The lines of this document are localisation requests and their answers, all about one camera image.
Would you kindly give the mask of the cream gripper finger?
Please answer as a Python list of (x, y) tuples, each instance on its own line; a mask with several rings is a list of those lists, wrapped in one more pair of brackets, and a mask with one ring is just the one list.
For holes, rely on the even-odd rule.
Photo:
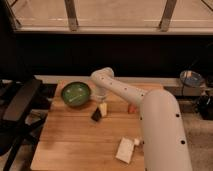
[(107, 104), (105, 102), (100, 103), (98, 105), (98, 108), (100, 110), (101, 116), (106, 117), (107, 116)]

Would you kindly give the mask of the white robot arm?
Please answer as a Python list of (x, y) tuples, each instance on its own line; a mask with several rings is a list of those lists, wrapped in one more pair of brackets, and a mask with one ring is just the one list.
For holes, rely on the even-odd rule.
[(114, 78), (105, 67), (94, 71), (97, 100), (111, 91), (137, 106), (143, 135), (144, 171), (193, 171), (179, 104), (165, 89), (145, 90)]

